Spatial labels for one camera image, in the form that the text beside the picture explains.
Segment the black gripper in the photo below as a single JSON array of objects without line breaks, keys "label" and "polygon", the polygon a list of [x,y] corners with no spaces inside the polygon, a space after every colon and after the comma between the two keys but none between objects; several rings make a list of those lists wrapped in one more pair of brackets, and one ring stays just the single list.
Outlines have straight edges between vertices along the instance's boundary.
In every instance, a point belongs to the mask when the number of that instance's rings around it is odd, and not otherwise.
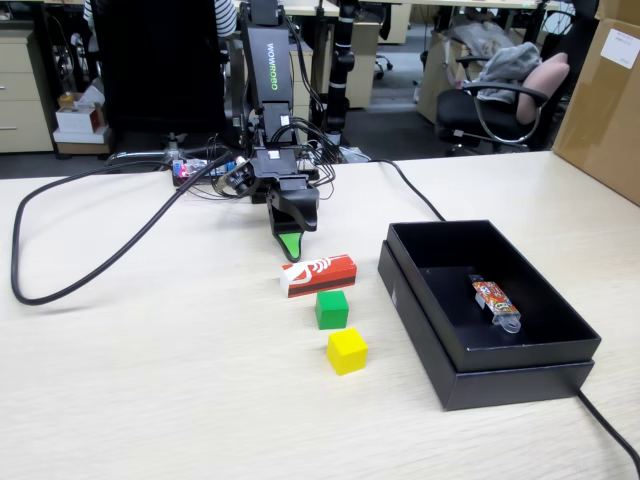
[{"label": "black gripper", "polygon": [[297,263],[304,231],[317,230],[317,169],[300,167],[293,147],[257,148],[249,165],[256,195],[267,201],[272,235],[287,260]]}]

